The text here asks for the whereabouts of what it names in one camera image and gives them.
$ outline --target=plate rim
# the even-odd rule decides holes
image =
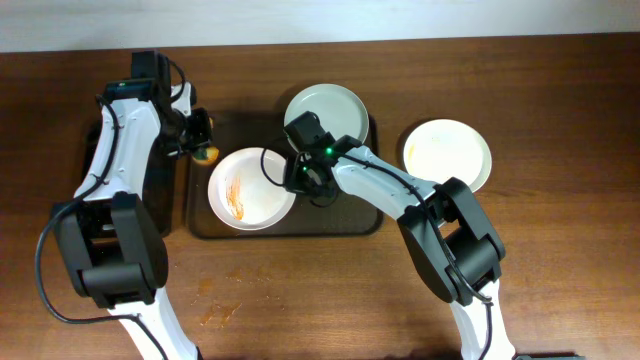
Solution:
[[[321,83],[321,84],[315,84],[315,85],[311,85],[303,90],[301,90],[299,93],[296,94],[296,96],[293,97],[293,99],[291,99],[291,101],[289,102],[289,105],[287,105],[287,110],[284,113],[284,125],[286,126],[287,124],[289,124],[291,121],[293,121],[293,118],[289,118],[293,115],[291,115],[291,111],[290,110],[292,108],[292,105],[294,103],[301,103],[306,97],[308,97],[307,93],[313,92],[316,89],[333,89],[333,90],[329,90],[332,91],[334,93],[342,93],[345,94],[349,97],[349,99],[354,100],[354,102],[356,103],[356,105],[358,106],[358,108],[360,108],[363,112],[364,112],[364,116],[363,116],[363,123],[362,123],[362,127],[364,129],[364,135],[358,134],[358,138],[357,140],[360,142],[364,142],[364,140],[367,138],[367,136],[369,135],[369,112],[367,111],[367,107],[364,106],[364,103],[362,102],[362,99],[360,99],[360,97],[358,97],[358,95],[356,95],[356,93],[354,93],[353,91],[347,89],[344,86],[338,85],[338,84],[330,84],[330,83]]]
[[[484,186],[487,180],[489,180],[489,175],[491,174],[491,169],[493,167],[493,159],[491,156],[491,149],[489,148],[489,144],[487,143],[485,138],[476,129],[474,129],[473,127],[461,121],[453,120],[453,119],[433,119],[433,120],[425,121],[422,124],[418,125],[415,129],[411,131],[411,133],[409,133],[409,136],[407,136],[407,139],[404,141],[404,144],[402,146],[402,165],[404,166],[407,173],[409,173],[409,167],[407,166],[409,150],[407,145],[410,143],[410,141],[412,140],[415,141],[414,139],[418,136],[417,135],[418,129],[423,128],[427,124],[431,124],[433,126],[434,123],[447,123],[447,122],[455,123],[457,125],[462,125],[463,128],[469,130],[470,133],[474,135],[474,138],[479,140],[478,143],[483,153],[482,166],[480,167],[480,172],[478,173],[476,178],[471,182],[471,184],[468,184],[469,188],[471,189],[471,192],[475,193],[476,191],[480,190],[482,186]]]

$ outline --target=orange sauce stain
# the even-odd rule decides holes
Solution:
[[[240,202],[240,178],[233,179],[231,186],[227,188],[227,204],[231,210],[231,215],[236,220],[242,220],[244,217],[244,207]]]
[[[416,151],[416,146],[415,145],[411,145],[411,147],[409,147],[409,161],[411,161],[413,159],[413,153]]]
[[[237,303],[234,306],[223,306],[222,309],[222,319],[220,320],[220,327],[223,328],[229,323],[229,319],[242,306],[242,303]]]
[[[209,278],[200,280],[200,284],[198,285],[198,294],[196,294],[196,296],[207,295],[207,293],[209,293],[209,290],[211,290],[212,285],[213,281]]]
[[[200,319],[200,325],[201,326],[207,325],[209,320],[211,320],[211,318],[213,318],[215,314],[216,314],[216,311],[213,309],[213,306],[209,307],[209,310],[207,310],[207,312],[204,313],[204,315],[202,316],[202,319]]]
[[[227,279],[242,282],[242,280],[244,280],[244,272],[240,268],[235,268],[233,271],[227,273]]]

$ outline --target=food residue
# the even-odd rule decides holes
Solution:
[[[242,306],[242,303],[237,303],[234,306],[223,306],[222,307],[222,319],[220,320],[220,327],[223,328],[225,325],[229,323],[229,319],[231,315],[236,312]]]
[[[207,310],[207,312],[204,313],[204,315],[202,316],[202,319],[200,320],[200,325],[202,326],[207,325],[209,320],[211,320],[211,318],[213,318],[215,314],[216,314],[216,311],[213,308],[213,305],[211,305],[211,307],[209,307],[209,310]]]
[[[209,278],[201,279],[200,284],[198,285],[198,294],[196,296],[207,295],[209,290],[211,290],[211,286],[213,285],[213,281]]]
[[[409,161],[411,161],[413,159],[413,153],[416,151],[416,145],[415,144],[411,144],[411,146],[409,147]]]
[[[240,178],[233,179],[231,186],[227,187],[227,204],[231,210],[231,215],[236,220],[242,220],[244,217],[244,207],[240,202]]]

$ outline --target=small orange object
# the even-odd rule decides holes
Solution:
[[[231,215],[236,220],[242,220],[244,217],[244,207],[240,202],[240,185],[240,178],[235,178],[227,188],[227,204],[229,204]]]

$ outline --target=table stain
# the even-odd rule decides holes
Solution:
[[[222,310],[222,319],[220,320],[220,327],[223,328],[225,327],[227,324],[229,324],[229,319],[231,319],[231,316],[236,312],[236,310],[240,309],[240,306],[242,306],[242,303],[236,303],[233,306],[223,306],[221,307]]]
[[[237,267],[228,272],[226,277],[229,280],[235,280],[237,282],[246,281],[249,284],[253,284],[254,282],[269,282],[273,279],[273,274],[265,270],[262,266],[255,270]]]
[[[235,268],[227,273],[227,279],[242,282],[244,280],[244,271],[241,268]]]
[[[216,314],[216,310],[213,308],[213,305],[209,306],[207,312],[202,315],[202,319],[200,319],[200,326],[205,326]]]
[[[235,312],[242,306],[241,302],[238,302],[231,306],[220,305],[217,303],[213,303],[207,311],[202,315],[202,319],[200,320],[200,325],[204,326],[213,319],[216,314],[220,313],[220,324],[218,326],[219,329],[224,328],[229,324],[231,317]]]
[[[200,284],[198,284],[198,293],[196,296],[205,296],[209,293],[213,286],[213,280],[211,278],[200,279]]]

